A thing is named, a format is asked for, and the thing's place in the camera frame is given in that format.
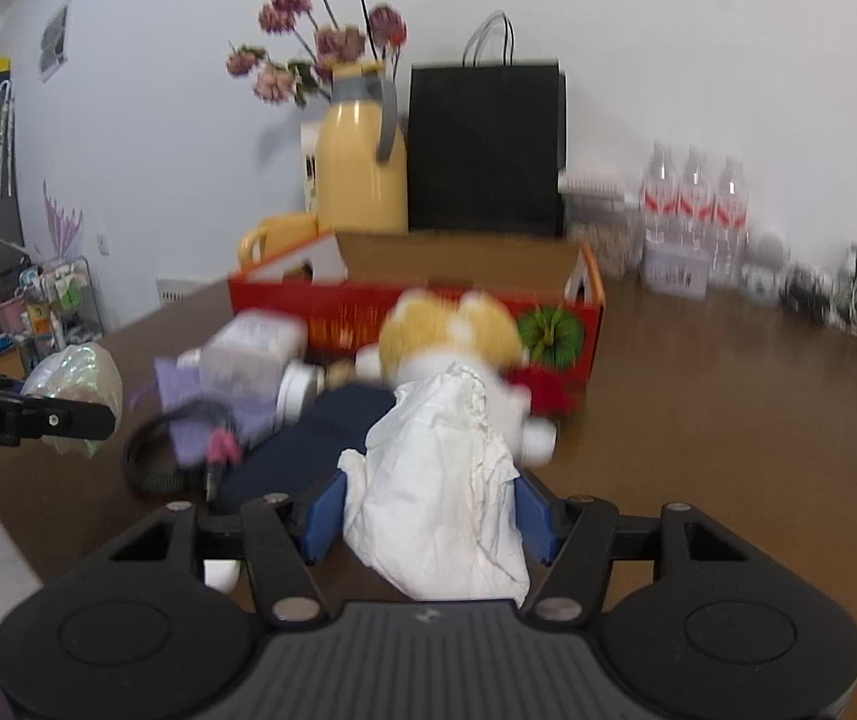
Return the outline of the dark navy pouch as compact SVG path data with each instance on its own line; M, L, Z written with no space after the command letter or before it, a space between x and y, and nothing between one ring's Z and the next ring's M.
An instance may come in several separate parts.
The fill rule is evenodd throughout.
M303 496L337 470L342 452L365 450L371 427L396 405L389 388L347 383L316 398L293 424L282 427L246 455L218 486L214 507L234 514L266 494Z

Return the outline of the iridescent plastic ball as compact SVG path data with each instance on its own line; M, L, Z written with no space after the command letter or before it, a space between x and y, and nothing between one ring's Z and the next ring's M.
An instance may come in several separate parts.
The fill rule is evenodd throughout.
M53 397L108 406L116 429L122 411L124 387L113 356L99 343L71 344L47 356L33 369L22 395Z

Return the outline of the purple knitted cloth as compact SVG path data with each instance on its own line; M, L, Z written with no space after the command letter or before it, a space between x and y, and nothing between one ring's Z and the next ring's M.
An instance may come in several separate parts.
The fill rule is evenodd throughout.
M172 358L154 360L160 415L145 422L126 447L126 460L137 470L149 466L154 445L168 442L176 468L239 465L246 450L275 431L272 401L205 392L197 366Z

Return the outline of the white tissue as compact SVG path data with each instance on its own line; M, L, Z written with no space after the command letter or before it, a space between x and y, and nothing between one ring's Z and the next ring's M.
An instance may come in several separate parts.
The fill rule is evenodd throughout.
M531 588L516 525L519 476L472 372L396 390L396 405L342 452L342 536L355 556L419 601L510 600Z

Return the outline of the yellow white hamster plush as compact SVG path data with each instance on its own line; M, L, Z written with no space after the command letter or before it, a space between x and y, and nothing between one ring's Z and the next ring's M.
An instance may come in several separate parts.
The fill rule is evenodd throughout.
M534 395L506 374L527 362L516 321L492 294L467 291L458 299L425 289L402 293L387 312L378 341L355 355L355 374L392 387L465 369L482 383L488 421L503 436L515 462L552 460L557 428L534 415Z

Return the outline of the red orange cardboard box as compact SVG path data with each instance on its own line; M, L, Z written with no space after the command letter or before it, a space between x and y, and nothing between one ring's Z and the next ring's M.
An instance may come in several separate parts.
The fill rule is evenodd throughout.
M228 291L236 312L303 320L316 358L375 346L397 374L419 349L462 349L552 419L581 408L606 307L588 244L467 232L326 232L243 266Z

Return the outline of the white bottle cap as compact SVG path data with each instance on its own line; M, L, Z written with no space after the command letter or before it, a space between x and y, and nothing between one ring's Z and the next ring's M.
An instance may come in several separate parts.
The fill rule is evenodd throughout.
M229 595L238 585L241 562L236 559L205 559L204 583L209 589Z

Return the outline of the yellow ceramic mug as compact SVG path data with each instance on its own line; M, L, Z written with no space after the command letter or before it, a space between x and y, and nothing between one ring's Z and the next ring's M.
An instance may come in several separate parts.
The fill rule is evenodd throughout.
M248 270L318 236L318 220L311 213L285 213L259 221L239 239L236 258Z

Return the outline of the small white robot figure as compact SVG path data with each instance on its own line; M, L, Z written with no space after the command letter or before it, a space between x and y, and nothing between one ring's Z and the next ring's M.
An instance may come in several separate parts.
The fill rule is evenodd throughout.
M776 232L757 232L748 239L741 273L739 289L753 302L773 305L778 302L783 286L784 273L791 259L791 250L786 239Z

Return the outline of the right water bottle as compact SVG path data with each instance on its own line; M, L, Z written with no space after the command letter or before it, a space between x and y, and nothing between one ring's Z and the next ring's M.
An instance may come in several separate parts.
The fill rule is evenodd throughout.
M727 158L714 192L711 220L711 270L709 281L729 286L736 278L737 263L747 232L748 197L744 168L739 160Z

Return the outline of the water bottle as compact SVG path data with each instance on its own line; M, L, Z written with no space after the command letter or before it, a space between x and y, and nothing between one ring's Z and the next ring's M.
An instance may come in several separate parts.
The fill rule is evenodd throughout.
M711 220L711 270L709 281L729 286L736 278L737 263L747 232L748 197L744 168L739 160L727 158L714 192Z
M680 244L703 249L713 218L713 190L706 174L706 156L692 146L677 182L677 220Z
M641 215L646 244L664 244L677 232L677 187L670 148L656 142L641 177Z

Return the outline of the clear seed storage container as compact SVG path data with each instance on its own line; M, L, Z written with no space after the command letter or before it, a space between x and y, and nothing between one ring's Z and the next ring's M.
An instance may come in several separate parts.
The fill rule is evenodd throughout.
M606 275L625 278L641 262L641 215L635 197L615 177L561 172L565 236L591 247Z

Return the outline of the left water bottle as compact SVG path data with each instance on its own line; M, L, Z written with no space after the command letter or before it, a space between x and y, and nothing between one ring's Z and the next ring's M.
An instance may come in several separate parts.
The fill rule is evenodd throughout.
M641 215L646 244L664 244L677 232L677 187L670 148L656 142L641 177Z

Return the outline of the middle water bottle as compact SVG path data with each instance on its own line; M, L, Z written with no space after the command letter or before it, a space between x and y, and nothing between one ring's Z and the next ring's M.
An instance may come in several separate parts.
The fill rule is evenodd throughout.
M692 146L677 182L677 220L680 244L703 249L713 218L713 190L706 174L706 156Z

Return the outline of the dried pink rose bouquet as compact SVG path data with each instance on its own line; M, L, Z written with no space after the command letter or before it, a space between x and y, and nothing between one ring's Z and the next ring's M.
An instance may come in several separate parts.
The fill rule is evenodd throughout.
M252 44L233 46L225 59L231 78L248 78L257 99L305 107L309 99L334 96L334 71L373 60L396 75L408 43L408 26L391 5L358 0L362 21L352 25L335 15L330 0L269 0L257 12L257 26L269 37L290 37L301 52L273 57Z

